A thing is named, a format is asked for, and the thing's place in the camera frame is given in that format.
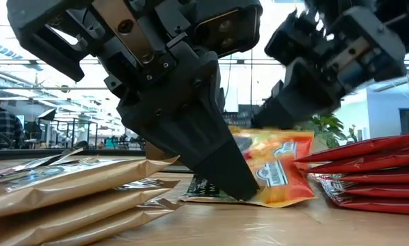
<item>robotic arm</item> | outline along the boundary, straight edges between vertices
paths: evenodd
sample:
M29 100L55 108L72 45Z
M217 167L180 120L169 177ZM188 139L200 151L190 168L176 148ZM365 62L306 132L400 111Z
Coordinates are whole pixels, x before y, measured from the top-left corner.
M265 49L287 74L254 127L291 128L334 111L365 81L406 74L409 0L306 5L307 12L288 15ZM238 200L258 186L218 107L218 58L256 45L261 13L259 0L8 0L24 49L75 81L84 76L79 62L98 57L106 85L121 99L122 123Z

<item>desk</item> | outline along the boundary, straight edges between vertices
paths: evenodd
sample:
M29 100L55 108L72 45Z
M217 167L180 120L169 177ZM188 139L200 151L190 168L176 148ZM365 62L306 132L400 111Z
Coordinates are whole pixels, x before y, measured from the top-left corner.
M100 159L123 159L103 156ZM0 161L0 168L22 161ZM180 180L164 195L184 194L190 174L159 173L155 178ZM188 203L175 213L96 246L409 246L409 216L336 208L320 197L289 208L235 204Z

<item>plaid shirt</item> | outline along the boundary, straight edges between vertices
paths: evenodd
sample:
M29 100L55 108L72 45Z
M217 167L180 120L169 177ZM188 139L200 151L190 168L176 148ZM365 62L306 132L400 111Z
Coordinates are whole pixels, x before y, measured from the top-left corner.
M0 108L0 133L14 141L14 147L20 148L24 142L21 121L11 112Z

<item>stack of snack bags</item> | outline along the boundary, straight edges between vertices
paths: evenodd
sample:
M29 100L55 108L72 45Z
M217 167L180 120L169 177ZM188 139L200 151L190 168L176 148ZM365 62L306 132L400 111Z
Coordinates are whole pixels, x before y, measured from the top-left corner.
M175 211L149 200L178 181L147 177L166 161L65 163L0 173L0 245L87 245Z
M298 159L345 208L409 214L409 134L369 139Z
M240 202L194 175L186 195L181 198L183 201L247 203L282 208L316 198L304 175L308 165L294 161L310 154L313 133L236 127L231 127L231 130L261 190L251 200Z

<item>table surface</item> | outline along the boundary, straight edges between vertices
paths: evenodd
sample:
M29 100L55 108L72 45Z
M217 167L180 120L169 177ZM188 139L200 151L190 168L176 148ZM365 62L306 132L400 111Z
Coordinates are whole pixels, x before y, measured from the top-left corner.
M0 161L0 169L23 161ZM192 175L158 173L154 177L180 180L164 195L174 202L187 190ZM95 245L409 246L409 215L337 208L314 189L318 200L288 208L187 203L171 215Z

